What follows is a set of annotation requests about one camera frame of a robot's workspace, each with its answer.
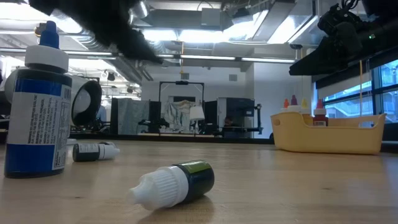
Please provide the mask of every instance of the small bottle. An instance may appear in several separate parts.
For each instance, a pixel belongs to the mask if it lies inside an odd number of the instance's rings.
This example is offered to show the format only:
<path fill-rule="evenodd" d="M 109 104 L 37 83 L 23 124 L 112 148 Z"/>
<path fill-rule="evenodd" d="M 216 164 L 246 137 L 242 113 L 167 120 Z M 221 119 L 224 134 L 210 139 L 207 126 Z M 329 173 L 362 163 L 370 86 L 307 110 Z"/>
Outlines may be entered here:
<path fill-rule="evenodd" d="M 214 172 L 209 163 L 197 160 L 161 167 L 143 175 L 139 182 L 129 190 L 127 201 L 155 210 L 191 202 L 209 192 Z"/>
<path fill-rule="evenodd" d="M 301 106 L 297 104 L 296 95 L 292 95 L 292 100 L 290 101 L 290 106 L 287 107 L 288 112 L 301 112 Z"/>
<path fill-rule="evenodd" d="M 284 101 L 284 107 L 282 109 L 280 109 L 280 112 L 287 112 L 287 108 L 289 107 L 289 100 L 285 99 Z"/>
<path fill-rule="evenodd" d="M 317 108 L 313 113 L 315 115 L 313 118 L 314 126 L 327 127 L 329 125 L 329 118 L 326 117 L 326 109 L 323 108 L 322 100 L 318 100 Z"/>
<path fill-rule="evenodd" d="M 72 79 L 59 49 L 57 25 L 48 21 L 40 44 L 28 46 L 27 68 L 17 70 L 4 175 L 33 178 L 60 174 L 67 157 Z"/>
<path fill-rule="evenodd" d="M 112 142 L 99 144 L 75 144 L 73 146 L 73 161 L 92 162 L 97 160 L 114 159 L 120 153 Z"/>
<path fill-rule="evenodd" d="M 308 126 L 312 126 L 313 119 L 311 116 L 311 110 L 308 108 L 307 100 L 305 98 L 301 101 L 301 114 L 303 115 L 304 123 Z"/>

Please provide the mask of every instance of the wooden table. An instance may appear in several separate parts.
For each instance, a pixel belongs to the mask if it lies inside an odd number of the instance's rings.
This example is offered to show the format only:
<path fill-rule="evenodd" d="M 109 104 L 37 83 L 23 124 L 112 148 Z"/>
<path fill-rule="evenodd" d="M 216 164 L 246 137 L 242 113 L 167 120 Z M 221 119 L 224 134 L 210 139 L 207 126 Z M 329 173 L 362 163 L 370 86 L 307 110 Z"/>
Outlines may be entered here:
<path fill-rule="evenodd" d="M 39 179 L 0 177 L 0 223 L 398 223 L 398 157 L 302 154 L 273 146 L 115 141 L 114 161 Z M 160 166 L 206 159 L 206 197 L 151 212 L 124 196 Z M 4 147 L 0 146 L 0 175 Z"/>

